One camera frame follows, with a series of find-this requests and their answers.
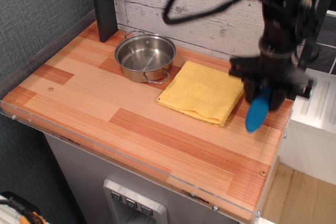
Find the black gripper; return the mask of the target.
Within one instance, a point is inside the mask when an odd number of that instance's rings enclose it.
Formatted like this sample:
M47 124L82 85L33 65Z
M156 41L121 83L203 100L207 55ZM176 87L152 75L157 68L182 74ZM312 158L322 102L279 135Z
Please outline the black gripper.
M252 103L264 87L272 89L269 111L279 109L286 97L311 96L316 81L293 63L297 49L295 47L288 52L276 53L270 48L260 47L258 56L234 57L229 60L229 74L241 78L248 103Z

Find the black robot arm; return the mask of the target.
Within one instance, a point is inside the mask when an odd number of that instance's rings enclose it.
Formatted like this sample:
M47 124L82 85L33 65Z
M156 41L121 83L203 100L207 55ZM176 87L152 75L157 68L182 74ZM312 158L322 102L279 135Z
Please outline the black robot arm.
M268 109L280 108L286 98L308 98L313 80L294 66L292 56L303 40L317 33L316 0L260 0L264 32L259 56L232 58L229 74L244 83L245 100L267 96Z

